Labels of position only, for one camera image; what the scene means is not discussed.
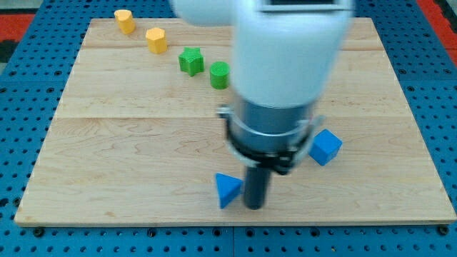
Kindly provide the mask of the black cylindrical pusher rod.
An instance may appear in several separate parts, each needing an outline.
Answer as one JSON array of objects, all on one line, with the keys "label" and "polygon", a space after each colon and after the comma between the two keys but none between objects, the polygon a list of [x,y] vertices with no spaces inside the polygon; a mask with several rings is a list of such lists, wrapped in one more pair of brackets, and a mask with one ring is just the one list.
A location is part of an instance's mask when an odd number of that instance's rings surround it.
[{"label": "black cylindrical pusher rod", "polygon": [[247,167],[243,202],[247,208],[257,210],[266,202],[271,169],[263,166]]}]

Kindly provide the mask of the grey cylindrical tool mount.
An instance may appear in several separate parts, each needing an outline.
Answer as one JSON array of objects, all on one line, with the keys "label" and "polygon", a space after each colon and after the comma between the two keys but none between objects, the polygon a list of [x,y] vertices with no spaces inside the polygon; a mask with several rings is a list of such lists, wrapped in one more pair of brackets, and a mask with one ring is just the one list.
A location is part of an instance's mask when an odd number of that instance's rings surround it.
[{"label": "grey cylindrical tool mount", "polygon": [[267,168],[284,176],[311,150],[316,129],[324,122],[313,115],[313,104],[274,108],[235,95],[217,108],[225,120],[229,151],[248,168]]}]

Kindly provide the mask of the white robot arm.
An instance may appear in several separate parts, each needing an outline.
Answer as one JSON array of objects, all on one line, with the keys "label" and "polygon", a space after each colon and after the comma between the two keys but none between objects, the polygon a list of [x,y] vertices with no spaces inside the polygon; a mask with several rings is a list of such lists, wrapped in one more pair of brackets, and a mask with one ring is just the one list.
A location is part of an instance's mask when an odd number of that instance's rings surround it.
[{"label": "white robot arm", "polygon": [[243,202],[265,202],[272,173],[288,174],[311,150],[323,119],[314,106],[346,37],[353,2],[173,0],[194,26],[232,28],[233,101],[220,106],[226,142],[246,166]]}]

